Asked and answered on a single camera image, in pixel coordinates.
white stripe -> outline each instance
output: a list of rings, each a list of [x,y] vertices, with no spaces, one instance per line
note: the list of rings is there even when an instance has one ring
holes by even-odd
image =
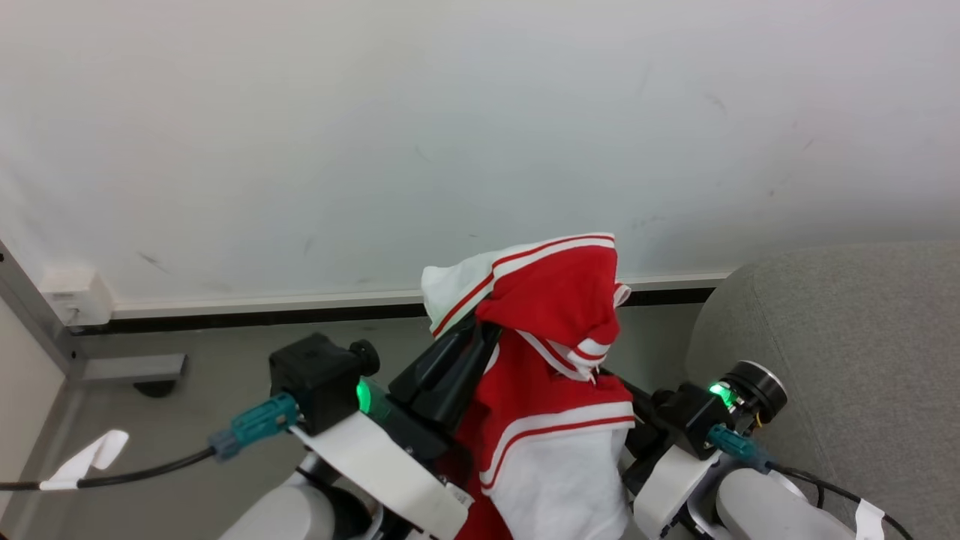
[[[459,323],[461,319],[466,317],[468,313],[470,313],[475,307],[477,307],[477,304],[480,304],[480,301],[482,301],[484,298],[487,298],[487,295],[493,291],[493,283],[494,282],[488,283],[487,286],[478,290],[477,293],[470,298],[469,302],[460,306],[460,309],[457,309],[457,311],[453,314],[453,316],[450,317],[448,321],[446,321],[446,325],[444,326],[443,331],[441,331],[437,335],[437,337],[444,335],[446,331],[457,326],[457,323]],[[434,331],[440,325],[440,321],[442,320],[444,320],[443,317],[438,318],[437,322],[430,326],[430,331],[431,332]]]
[[[570,353],[566,356],[566,359],[570,360],[573,365],[584,366],[587,369],[593,369],[598,365],[602,364],[604,360],[607,359],[607,355],[600,356],[599,359],[589,359],[584,358],[576,353],[576,351],[571,350]]]
[[[549,339],[544,339],[543,341],[546,341],[551,347],[553,347],[553,350],[556,351],[558,355],[563,356],[564,358],[570,354],[570,348],[566,345],[557,343],[556,341],[551,341]]]
[[[569,234],[569,235],[567,235],[567,236],[557,236],[556,238],[550,238],[549,240],[544,240],[543,242],[537,242],[537,243],[535,243],[535,244],[527,244],[526,246],[522,246],[523,249],[521,249],[521,250],[516,249],[516,247],[519,247],[519,246],[515,246],[515,247],[513,247],[513,248],[508,248],[508,249],[514,250],[514,253],[518,253],[518,252],[521,252],[521,251],[532,250],[532,249],[536,248],[537,246],[542,246],[543,244],[549,244],[550,242],[557,242],[557,241],[562,241],[562,240],[574,240],[574,239],[576,239],[576,238],[583,238],[584,236],[609,236],[610,238],[616,238],[616,236],[615,236],[613,233],[604,233],[604,232],[599,232],[599,233],[598,233],[598,232],[593,232],[593,233],[583,233],[583,234]]]
[[[612,422],[612,423],[610,423],[610,424],[597,424],[597,425],[594,425],[594,426],[584,426],[584,427],[582,427],[582,428],[577,428],[576,430],[550,431],[550,432],[548,432],[548,433],[538,433],[538,434],[536,434],[536,435],[530,435],[530,436],[528,436],[528,437],[523,437],[522,439],[517,440],[517,441],[514,443],[514,446],[510,447],[510,453],[507,455],[507,457],[504,458],[504,464],[503,464],[503,467],[500,468],[500,472],[503,472],[503,468],[506,467],[506,465],[507,465],[506,460],[507,460],[508,458],[509,458],[509,459],[513,459],[512,456],[514,455],[514,450],[516,450],[516,449],[518,449],[518,448],[522,448],[522,447],[524,447],[524,446],[526,446],[526,445],[528,445],[528,444],[531,444],[531,443],[534,443],[534,442],[539,442],[539,441],[542,441],[542,440],[545,440],[545,439],[552,439],[552,438],[556,438],[556,437],[566,437],[566,436],[569,436],[569,435],[572,435],[572,434],[581,435],[581,434],[584,434],[584,433],[591,433],[591,432],[597,432],[597,431],[629,430],[630,428],[632,428],[632,427],[634,426],[634,424],[635,424],[634,422],[630,422],[630,421]],[[530,466],[531,466],[531,470],[532,470],[534,467],[537,466],[537,462],[531,462],[531,463],[530,463]],[[491,493],[493,493],[493,491],[496,490],[496,486],[498,486],[498,485],[500,485],[500,478],[499,478],[499,477],[497,478],[497,481],[496,481],[492,486],[490,486],[490,488],[486,488],[486,487],[481,486],[481,487],[480,487],[480,491],[481,491],[484,495],[486,495],[486,496],[489,497],[489,496],[491,495]]]
[[[564,412],[554,414],[538,414],[526,418],[514,420],[510,426],[507,426],[500,434],[500,441],[496,444],[496,449],[491,457],[490,468],[480,472],[480,481],[490,483],[493,478],[493,472],[496,471],[496,465],[503,458],[503,453],[511,439],[524,433],[525,431],[543,430],[545,428],[555,428],[570,424],[580,424],[582,422],[591,422],[593,420],[604,420],[607,418],[617,418],[620,416],[633,416],[634,408],[630,402],[616,402],[611,404],[587,405],[579,408],[571,408]],[[605,425],[607,429],[615,424]]]
[[[573,236],[573,237],[571,237],[570,240],[564,240],[564,241],[562,241],[561,243],[558,243],[558,244],[556,244],[556,245],[550,246],[549,248],[542,249],[542,250],[540,250],[540,251],[538,251],[538,252],[536,252],[536,253],[530,254],[530,255],[528,255],[528,256],[526,256],[526,257],[516,258],[516,259],[514,259],[514,260],[510,260],[510,261],[505,262],[505,263],[503,263],[503,264],[497,265],[495,268],[493,267],[493,265],[494,265],[498,260],[501,260],[501,259],[503,259],[503,258],[510,257],[510,256],[512,256],[512,255],[516,255],[516,254],[518,254],[518,253],[523,253],[523,252],[526,252],[526,251],[530,251],[530,250],[533,250],[533,249],[537,249],[539,246],[542,246],[542,245],[545,245],[545,244],[549,244],[550,242],[556,242],[559,238],[554,238],[554,239],[551,239],[551,240],[547,240],[547,241],[541,242],[541,243],[539,243],[539,244],[525,244],[525,245],[522,245],[522,246],[515,246],[514,248],[510,248],[510,249],[504,250],[503,252],[497,254],[496,258],[495,258],[494,260],[490,260],[489,262],[486,262],[486,260],[489,260],[489,258],[485,258],[485,257],[481,257],[481,256],[475,256],[475,257],[473,257],[473,258],[469,258],[469,259],[465,260],[464,262],[468,262],[468,261],[470,261],[470,260],[484,260],[484,261],[485,261],[485,265],[487,265],[487,267],[488,267],[487,272],[486,272],[479,280],[477,280],[477,281],[475,281],[475,282],[472,282],[468,287],[464,287],[464,290],[465,290],[464,294],[465,294],[465,295],[466,295],[466,294],[469,294],[471,291],[473,291],[473,289],[474,289],[478,284],[480,284],[481,282],[483,282],[483,280],[485,280],[485,279],[490,275],[490,272],[493,272],[493,279],[491,280],[490,283],[487,284],[487,286],[483,287],[482,289],[480,289],[479,291],[477,291],[472,297],[470,297],[470,299],[469,299],[463,306],[461,306],[460,309],[457,309],[457,311],[453,314],[453,316],[450,317],[450,319],[446,322],[446,325],[444,326],[444,330],[443,330],[443,331],[449,330],[451,327],[453,327],[453,326],[456,325],[458,322],[460,322],[461,319],[463,319],[465,316],[467,316],[467,314],[470,313],[470,311],[471,311],[472,309],[474,309],[474,308],[477,306],[477,304],[480,304],[480,302],[481,302],[488,294],[490,294],[490,293],[493,291],[493,286],[496,284],[496,281],[497,281],[498,279],[504,277],[504,276],[507,276],[507,275],[509,275],[509,274],[512,274],[512,273],[514,273],[515,271],[517,271],[517,270],[519,270],[519,269],[521,269],[521,268],[523,268],[523,267],[525,267],[525,266],[528,266],[528,265],[530,265],[530,264],[532,264],[532,263],[534,263],[534,262],[537,262],[538,260],[540,260],[540,259],[542,259],[542,258],[549,257],[549,256],[551,256],[551,255],[554,255],[554,254],[557,254],[557,253],[559,253],[559,252],[563,252],[563,251],[566,251],[566,250],[571,250],[571,249],[575,249],[575,248],[582,248],[582,247],[587,247],[587,246],[601,246],[601,247],[606,247],[606,248],[614,249],[613,241],[610,240],[610,239],[607,239],[607,238],[580,238],[580,239],[575,239],[575,238],[577,238],[577,236]],[[427,294],[426,294],[426,291],[424,290],[424,298],[426,298],[426,297],[427,297]],[[458,297],[452,304],[450,304],[450,306],[451,306],[451,307],[456,306],[456,305],[457,305],[461,300],[463,300],[463,299],[464,299],[463,296]],[[437,317],[434,317],[434,316],[431,314],[431,319],[433,319],[434,323],[430,326],[430,330],[431,330],[431,331],[434,331],[434,330],[440,325],[440,321],[444,320],[444,317],[445,317],[445,316],[446,316],[446,313],[440,314],[440,315],[437,316]]]
[[[527,343],[529,343],[530,346],[534,348],[535,351],[540,353],[540,356],[543,356],[543,359],[546,360],[546,363],[550,364],[550,366],[553,367],[553,369],[557,370],[561,375],[564,375],[568,379],[573,379],[573,380],[589,380],[588,376],[582,373],[579,373],[577,371],[574,371],[566,367],[565,365],[561,364],[559,360],[554,358],[554,356],[551,355],[550,352],[547,351],[545,347],[543,347],[543,344],[540,343],[540,340],[537,339],[530,332],[518,330],[516,331],[516,333],[520,334],[520,336],[523,337],[523,339],[525,339]]]
[[[513,273],[519,270],[520,268],[523,268],[524,266],[527,266],[533,262],[537,262],[542,258],[550,257],[551,255],[558,254],[559,252],[564,252],[564,251],[572,250],[576,248],[584,248],[587,246],[600,246],[604,248],[614,249],[613,240],[609,240],[606,238],[581,238],[579,240],[567,240],[559,244],[550,246],[548,248],[541,249],[538,252],[532,253],[528,256],[515,258],[513,260],[504,262],[503,264],[500,264],[493,269],[493,275],[496,278],[502,278],[503,276]],[[517,251],[516,253],[523,253],[524,251],[529,251],[529,249],[520,250],[520,251]],[[509,256],[510,254],[506,254],[501,258],[505,258]]]
[[[610,350],[610,345],[597,343],[588,337],[577,345],[577,349],[580,349],[585,355],[600,356],[605,355]]]
[[[616,290],[613,292],[613,307],[620,307],[621,304],[630,298],[631,292],[633,291],[630,290],[630,287],[623,283],[618,283]]]
[[[487,367],[485,367],[484,370],[483,370],[483,374],[484,374],[484,375],[487,375],[487,372],[490,371],[490,368],[492,368],[494,365],[496,365],[496,361],[497,361],[498,359],[500,359],[500,344],[499,344],[499,343],[497,343],[496,345],[493,346],[493,352],[490,354],[490,361],[487,362]]]

gray couch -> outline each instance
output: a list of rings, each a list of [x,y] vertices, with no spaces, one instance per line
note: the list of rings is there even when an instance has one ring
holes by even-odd
[[[687,375],[706,384],[738,360],[787,387],[786,409],[757,433],[782,464],[915,538],[960,538],[960,243],[807,250],[737,270],[697,320]],[[855,508],[827,494],[851,528]]]

teal cable connector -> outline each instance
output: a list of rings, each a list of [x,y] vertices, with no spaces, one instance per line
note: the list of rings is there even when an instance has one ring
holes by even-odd
[[[729,430],[721,424],[710,428],[709,433],[707,433],[707,441],[724,454],[732,455],[763,474],[770,472],[770,467],[767,467],[768,461],[777,462],[756,441],[748,439],[736,431]]]
[[[235,417],[230,429],[218,431],[208,438],[216,450],[214,457],[224,462],[260,439],[283,433],[297,424],[297,402],[281,393]]]

red cloth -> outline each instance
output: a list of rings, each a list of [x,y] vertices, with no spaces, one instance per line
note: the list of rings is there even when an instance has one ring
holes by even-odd
[[[584,240],[594,237],[595,241]],[[582,245],[585,242],[601,245]],[[451,313],[492,285],[489,296],[476,306],[476,315],[480,321],[504,328],[458,432],[458,440],[473,455],[475,471],[467,490],[476,500],[459,540],[512,538],[494,505],[496,496],[492,501],[488,495],[499,482],[513,481],[502,478],[499,471],[518,443],[536,439],[539,444],[563,444],[557,435],[596,432],[600,426],[624,430],[634,421],[631,395],[620,380],[595,373],[619,332],[614,303],[625,296],[625,287],[614,277],[612,237],[564,238],[495,255],[499,257],[462,263],[487,265],[490,274],[463,298],[442,299],[449,308],[431,310],[443,315],[435,317],[442,318],[437,327],[441,333]],[[497,275],[496,270],[508,263],[514,268]],[[458,272],[463,274],[463,269],[450,274]],[[425,287],[428,301],[429,292]],[[612,459],[607,454],[597,458]],[[536,485],[529,489],[536,494]],[[529,532],[518,534],[529,536]]]

black baseboard strip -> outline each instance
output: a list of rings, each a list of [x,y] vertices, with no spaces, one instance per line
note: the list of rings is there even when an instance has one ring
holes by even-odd
[[[630,295],[627,306],[665,306],[670,304],[702,304],[713,288],[636,291]],[[157,331],[188,331],[216,328],[263,327],[336,321],[363,321],[372,319],[404,319],[425,317],[422,304],[398,306],[330,307],[327,309],[295,309],[289,311],[259,311],[254,313],[227,313],[223,315],[187,315],[182,317],[154,317],[147,319],[118,319],[96,327],[83,327],[74,335],[105,335],[113,333],[148,333]]]

